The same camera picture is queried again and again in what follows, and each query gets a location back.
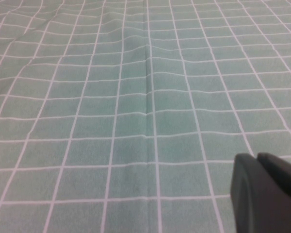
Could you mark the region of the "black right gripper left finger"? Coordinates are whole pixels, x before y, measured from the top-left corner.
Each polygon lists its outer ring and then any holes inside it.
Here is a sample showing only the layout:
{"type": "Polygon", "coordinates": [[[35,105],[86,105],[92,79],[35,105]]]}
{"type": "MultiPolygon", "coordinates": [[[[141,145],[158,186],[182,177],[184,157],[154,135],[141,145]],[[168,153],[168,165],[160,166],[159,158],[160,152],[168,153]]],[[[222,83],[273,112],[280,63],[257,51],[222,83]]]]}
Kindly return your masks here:
{"type": "Polygon", "coordinates": [[[235,156],[230,197],[238,233],[291,233],[291,197],[247,153],[235,156]]]}

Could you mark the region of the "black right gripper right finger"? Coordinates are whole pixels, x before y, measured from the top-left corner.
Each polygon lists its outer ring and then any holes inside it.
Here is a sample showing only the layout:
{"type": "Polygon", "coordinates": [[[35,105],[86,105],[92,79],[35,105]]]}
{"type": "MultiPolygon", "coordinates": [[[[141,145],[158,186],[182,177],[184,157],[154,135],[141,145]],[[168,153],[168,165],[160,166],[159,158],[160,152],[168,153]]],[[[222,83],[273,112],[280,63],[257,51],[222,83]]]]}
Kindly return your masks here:
{"type": "Polygon", "coordinates": [[[259,153],[257,160],[280,189],[291,197],[291,164],[266,152],[259,153]]]}

